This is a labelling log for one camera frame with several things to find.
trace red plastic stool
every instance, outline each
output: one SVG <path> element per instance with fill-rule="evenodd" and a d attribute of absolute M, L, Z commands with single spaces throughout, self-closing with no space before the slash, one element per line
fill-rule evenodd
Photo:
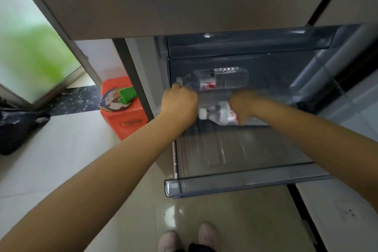
<path fill-rule="evenodd" d="M 119 87 L 131 87 L 129 77 L 119 77 L 106 80 L 101 86 L 101 96 L 104 96 L 112 89 Z M 144 113 L 139 98 L 134 99 L 131 105 L 123 111 L 109 112 L 101 106 L 101 115 L 114 130 L 120 140 L 125 139 L 133 132 L 147 124 L 147 116 Z"/>

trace pink sneaker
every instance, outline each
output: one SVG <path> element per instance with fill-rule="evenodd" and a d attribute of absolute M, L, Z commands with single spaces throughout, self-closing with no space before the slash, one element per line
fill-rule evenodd
<path fill-rule="evenodd" d="M 198 231 L 198 243 L 219 251 L 218 232 L 214 225 L 205 222 Z"/>
<path fill-rule="evenodd" d="M 176 231 L 168 231 L 159 240 L 158 252 L 174 252 L 180 248 L 181 241 Z"/>

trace bottle cap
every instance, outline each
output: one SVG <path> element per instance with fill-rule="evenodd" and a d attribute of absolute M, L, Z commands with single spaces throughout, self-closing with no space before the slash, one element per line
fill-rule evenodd
<path fill-rule="evenodd" d="M 177 82 L 177 83 L 180 83 L 181 86 L 182 86 L 182 85 L 183 85 L 183 78 L 182 78 L 182 77 L 177 77 L 177 78 L 176 78 L 176 82 Z"/>
<path fill-rule="evenodd" d="M 205 107 L 201 107 L 198 110 L 198 117 L 200 118 L 200 120 L 207 120 L 208 119 L 208 111 Z"/>

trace plastic bag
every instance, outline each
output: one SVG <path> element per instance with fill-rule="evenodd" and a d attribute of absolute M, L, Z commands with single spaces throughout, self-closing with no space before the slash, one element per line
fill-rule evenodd
<path fill-rule="evenodd" d="M 50 120 L 46 111 L 31 112 L 0 107 L 0 154 L 16 151 L 37 128 Z"/>

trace forearm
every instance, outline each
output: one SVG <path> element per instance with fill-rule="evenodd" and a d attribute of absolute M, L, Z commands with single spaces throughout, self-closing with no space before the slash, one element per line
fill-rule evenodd
<path fill-rule="evenodd" d="M 74 175 L 0 242 L 2 251 L 83 251 L 183 128 L 158 116 Z"/>
<path fill-rule="evenodd" d="M 308 157 L 377 207 L 378 143 L 323 118 L 259 99 L 252 114 L 280 131 Z"/>

